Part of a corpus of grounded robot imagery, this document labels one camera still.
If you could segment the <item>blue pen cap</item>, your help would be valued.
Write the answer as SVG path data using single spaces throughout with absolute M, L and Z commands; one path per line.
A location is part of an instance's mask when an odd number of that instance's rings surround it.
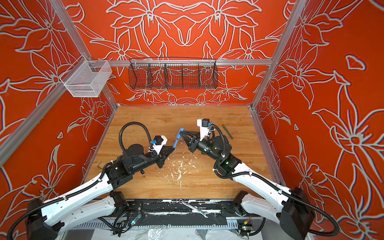
M 184 131 L 184 128 L 180 128 L 178 135 L 177 135 L 177 140 L 179 140 L 181 138 L 181 132 L 183 132 L 183 131 Z

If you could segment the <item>green pen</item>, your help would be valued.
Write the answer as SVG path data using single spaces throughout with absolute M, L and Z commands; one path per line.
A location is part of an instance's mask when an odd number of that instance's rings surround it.
M 224 124 L 222 124 L 222 127 L 223 127 L 223 129 L 226 131 L 226 133 L 228 134 L 228 136 L 233 140 L 234 138 L 233 138 L 233 136 L 231 135 L 231 133 L 230 133 L 230 131 L 228 130 L 228 128 L 227 128 Z

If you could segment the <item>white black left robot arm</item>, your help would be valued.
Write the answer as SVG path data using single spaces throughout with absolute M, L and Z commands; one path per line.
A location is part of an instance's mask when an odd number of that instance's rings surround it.
M 42 202 L 35 199 L 28 204 L 27 212 L 10 227 L 7 239 L 13 239 L 16 227 L 26 224 L 29 240 L 55 240 L 67 230 L 96 218 L 124 214 L 128 207 L 122 192 L 116 189 L 133 179 L 134 174 L 156 164 L 162 168 L 165 160 L 175 150 L 167 146 L 165 136 L 149 138 L 149 152 L 140 144 L 124 147 L 122 133 L 119 144 L 123 154 L 104 165 L 102 172 L 79 187 Z

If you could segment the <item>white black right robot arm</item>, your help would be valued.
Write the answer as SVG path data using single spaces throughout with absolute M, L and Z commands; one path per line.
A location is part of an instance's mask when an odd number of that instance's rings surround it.
M 232 153 L 232 147 L 220 128 L 214 124 L 200 127 L 199 132 L 180 129 L 190 152 L 200 151 L 215 161 L 213 172 L 220 179 L 240 183 L 259 197 L 241 192 L 236 200 L 242 210 L 280 225 L 294 240 L 304 240 L 308 234 L 335 237 L 340 232 L 337 221 L 324 210 L 312 205 L 306 193 L 274 183 L 256 173 Z

